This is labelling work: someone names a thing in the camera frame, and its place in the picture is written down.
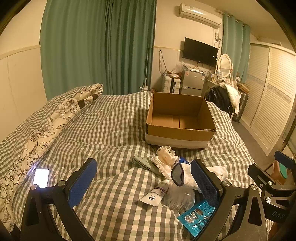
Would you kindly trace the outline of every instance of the white cosmetic tube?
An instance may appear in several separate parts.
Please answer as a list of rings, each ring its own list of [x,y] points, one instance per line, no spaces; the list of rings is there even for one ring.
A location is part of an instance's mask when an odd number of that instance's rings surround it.
[[[151,190],[148,194],[140,199],[140,201],[147,203],[152,206],[158,206],[163,196],[168,190],[170,180],[165,179],[156,188]]]

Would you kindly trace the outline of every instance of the black tv screen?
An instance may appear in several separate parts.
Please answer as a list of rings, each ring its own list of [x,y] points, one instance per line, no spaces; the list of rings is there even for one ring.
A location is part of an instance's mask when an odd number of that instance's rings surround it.
[[[210,66],[216,66],[217,53],[218,49],[211,45],[185,38],[183,58]]]

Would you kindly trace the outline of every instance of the phone screen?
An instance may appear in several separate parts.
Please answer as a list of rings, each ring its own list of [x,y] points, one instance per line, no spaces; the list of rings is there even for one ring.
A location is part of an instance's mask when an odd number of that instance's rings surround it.
[[[48,176],[48,169],[36,169],[33,184],[37,184],[40,188],[46,188],[48,183]]]

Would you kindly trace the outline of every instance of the open cardboard box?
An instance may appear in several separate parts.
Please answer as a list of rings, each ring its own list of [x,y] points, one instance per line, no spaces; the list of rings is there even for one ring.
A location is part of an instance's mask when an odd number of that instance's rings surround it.
[[[202,149],[216,132],[205,98],[154,92],[146,119],[146,142],[175,148]]]

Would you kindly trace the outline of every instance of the sliding closet door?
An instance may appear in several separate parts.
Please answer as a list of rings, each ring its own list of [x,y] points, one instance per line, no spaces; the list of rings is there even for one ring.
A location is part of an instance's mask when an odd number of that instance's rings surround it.
[[[249,98],[244,109],[242,120],[251,125],[256,111],[258,109],[268,70],[269,47],[261,45],[250,46],[250,58],[248,67],[248,76],[246,84],[248,85]]]
[[[295,55],[270,47],[267,83],[250,127],[269,153],[281,136],[291,113],[296,84]]]

